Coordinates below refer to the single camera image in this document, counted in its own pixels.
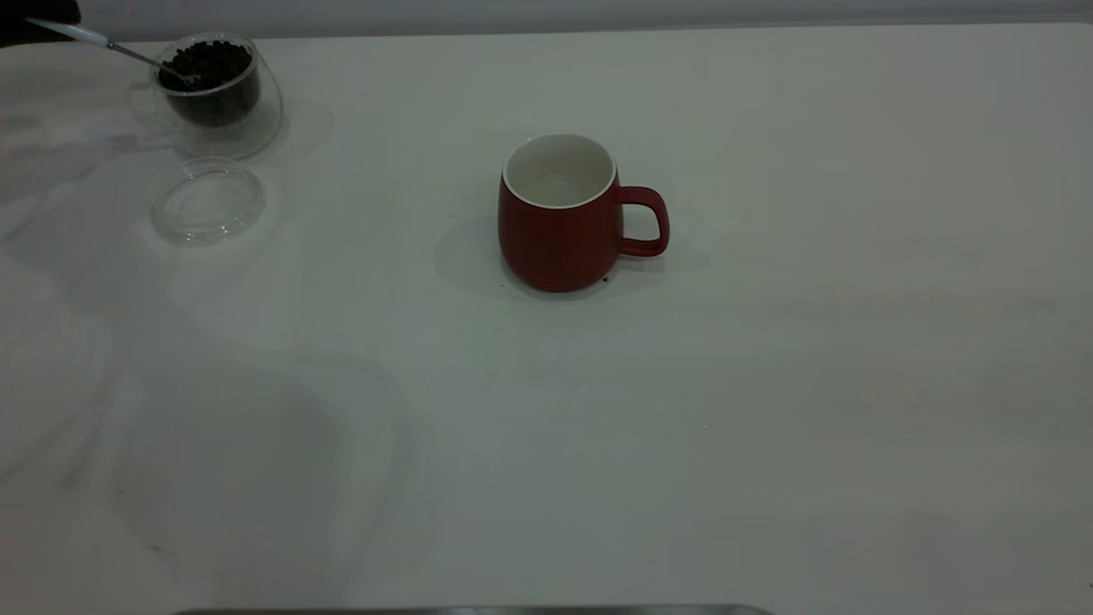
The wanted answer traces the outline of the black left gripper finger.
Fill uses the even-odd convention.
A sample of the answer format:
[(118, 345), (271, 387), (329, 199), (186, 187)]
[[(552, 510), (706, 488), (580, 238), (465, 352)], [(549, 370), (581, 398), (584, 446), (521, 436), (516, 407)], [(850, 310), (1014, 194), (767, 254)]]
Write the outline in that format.
[(82, 21), (78, 1), (1, 0), (1, 47), (70, 40), (58, 32), (27, 22), (27, 17), (68, 25)]

